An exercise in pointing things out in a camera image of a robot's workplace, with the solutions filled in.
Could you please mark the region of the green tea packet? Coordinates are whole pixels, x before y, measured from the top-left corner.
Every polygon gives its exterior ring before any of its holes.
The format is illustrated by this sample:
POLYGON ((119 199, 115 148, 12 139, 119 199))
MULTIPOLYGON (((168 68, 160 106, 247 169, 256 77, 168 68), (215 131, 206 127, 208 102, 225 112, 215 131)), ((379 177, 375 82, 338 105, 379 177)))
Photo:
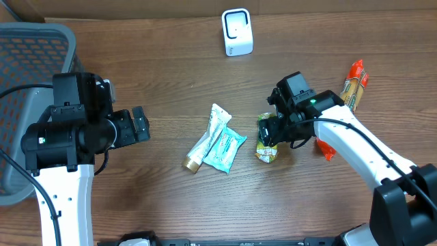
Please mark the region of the green tea packet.
MULTIPOLYGON (((267 112, 267 113, 263 113, 261 115, 258 116, 258 122, 260 122, 261 120, 266 120, 268 118, 274 117, 275 114, 271 113, 271 112, 267 112)), ((269 146, 264 146, 261 138, 258 137, 257 138, 257 147, 256 147, 256 153, 255 156, 265 162, 265 163, 271 163, 273 162, 278 155, 278 147, 277 146, 273 146, 273 147, 269 147, 269 146)))

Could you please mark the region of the white tube gold cap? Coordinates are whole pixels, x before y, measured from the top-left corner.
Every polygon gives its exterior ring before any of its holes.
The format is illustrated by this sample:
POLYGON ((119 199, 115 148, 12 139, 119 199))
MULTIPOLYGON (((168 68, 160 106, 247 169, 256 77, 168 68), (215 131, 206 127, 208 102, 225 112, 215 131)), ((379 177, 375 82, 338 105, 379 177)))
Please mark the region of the white tube gold cap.
POLYGON ((196 174, 215 141, 231 120, 231 115, 217 104, 213 104, 206 132, 191 148, 182 162, 182 166, 196 174))

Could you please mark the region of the teal snack packet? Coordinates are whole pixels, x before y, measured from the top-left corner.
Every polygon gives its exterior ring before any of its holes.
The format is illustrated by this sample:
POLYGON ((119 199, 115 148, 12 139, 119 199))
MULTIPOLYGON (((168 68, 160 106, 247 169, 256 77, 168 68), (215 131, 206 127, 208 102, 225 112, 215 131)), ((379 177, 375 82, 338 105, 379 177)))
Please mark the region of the teal snack packet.
POLYGON ((236 154, 246 139, 247 136, 241 136, 226 126, 208 155, 204 158, 204 163, 229 174, 236 154))

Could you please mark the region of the orange spaghetti packet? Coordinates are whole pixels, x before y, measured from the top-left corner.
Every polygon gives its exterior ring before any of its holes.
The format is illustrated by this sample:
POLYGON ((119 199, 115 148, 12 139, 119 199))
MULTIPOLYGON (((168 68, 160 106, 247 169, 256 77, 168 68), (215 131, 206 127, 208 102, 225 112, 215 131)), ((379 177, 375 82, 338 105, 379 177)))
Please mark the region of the orange spaghetti packet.
MULTIPOLYGON (((365 88, 368 84, 368 79, 369 75, 365 72, 363 60, 360 59, 354 62, 339 95, 339 97, 344 101, 344 105, 347 106, 352 113, 356 111, 360 99, 364 94, 365 88)), ((316 138, 316 144, 327 161, 330 161, 337 153, 334 148, 320 140, 318 137, 316 138)))

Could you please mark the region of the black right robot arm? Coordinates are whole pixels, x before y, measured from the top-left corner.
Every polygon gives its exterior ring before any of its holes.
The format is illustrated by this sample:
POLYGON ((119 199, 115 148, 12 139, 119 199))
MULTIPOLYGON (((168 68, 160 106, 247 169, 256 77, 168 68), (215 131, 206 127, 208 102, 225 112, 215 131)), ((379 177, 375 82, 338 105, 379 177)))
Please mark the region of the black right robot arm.
POLYGON ((259 140, 273 147, 318 137, 361 176, 373 194, 369 223, 329 245, 427 245, 436 241, 436 166, 405 159, 367 130, 330 90, 316 93, 300 72, 281 79, 267 98, 276 116, 260 120, 259 140))

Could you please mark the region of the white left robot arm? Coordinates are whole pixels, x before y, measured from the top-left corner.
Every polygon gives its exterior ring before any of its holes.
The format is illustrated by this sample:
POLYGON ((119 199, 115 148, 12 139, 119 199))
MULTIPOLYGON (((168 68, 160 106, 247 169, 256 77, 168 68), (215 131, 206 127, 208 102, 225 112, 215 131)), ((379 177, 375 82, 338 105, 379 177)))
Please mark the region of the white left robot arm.
POLYGON ((88 72, 53 76, 53 106, 21 140, 38 198, 43 245, 93 245, 95 156, 150 139, 142 107, 113 110, 108 80, 88 72))

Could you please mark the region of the white barcode scanner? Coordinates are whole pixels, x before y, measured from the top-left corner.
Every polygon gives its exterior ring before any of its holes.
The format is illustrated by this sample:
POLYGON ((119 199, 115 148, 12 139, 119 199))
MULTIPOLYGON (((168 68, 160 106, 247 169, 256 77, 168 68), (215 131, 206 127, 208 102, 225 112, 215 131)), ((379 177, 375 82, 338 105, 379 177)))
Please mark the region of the white barcode scanner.
POLYGON ((249 11, 245 8, 226 10, 221 20, 226 55, 233 57, 252 53, 253 32, 249 11))

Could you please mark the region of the grey plastic mesh basket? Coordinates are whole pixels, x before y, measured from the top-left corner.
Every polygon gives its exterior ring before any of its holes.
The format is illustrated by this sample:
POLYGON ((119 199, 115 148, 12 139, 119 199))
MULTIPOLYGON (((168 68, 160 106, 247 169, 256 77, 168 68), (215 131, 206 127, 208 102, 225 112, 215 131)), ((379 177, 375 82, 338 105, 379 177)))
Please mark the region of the grey plastic mesh basket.
POLYGON ((1 98, 1 149, 20 166, 25 157, 20 141, 53 103, 49 89, 54 74, 83 71, 76 38, 61 24, 1 24, 1 91, 21 90, 1 98))

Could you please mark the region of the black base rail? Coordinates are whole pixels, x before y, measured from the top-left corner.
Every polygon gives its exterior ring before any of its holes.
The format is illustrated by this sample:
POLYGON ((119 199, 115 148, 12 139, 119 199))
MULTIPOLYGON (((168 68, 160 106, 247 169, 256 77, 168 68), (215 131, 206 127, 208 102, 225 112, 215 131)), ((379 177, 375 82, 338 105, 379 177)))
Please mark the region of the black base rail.
POLYGON ((264 241, 192 241, 187 238, 162 239, 154 231, 132 232, 115 241, 97 242, 97 246, 150 245, 150 246, 335 246, 344 245, 337 237, 307 237, 301 240, 264 241))

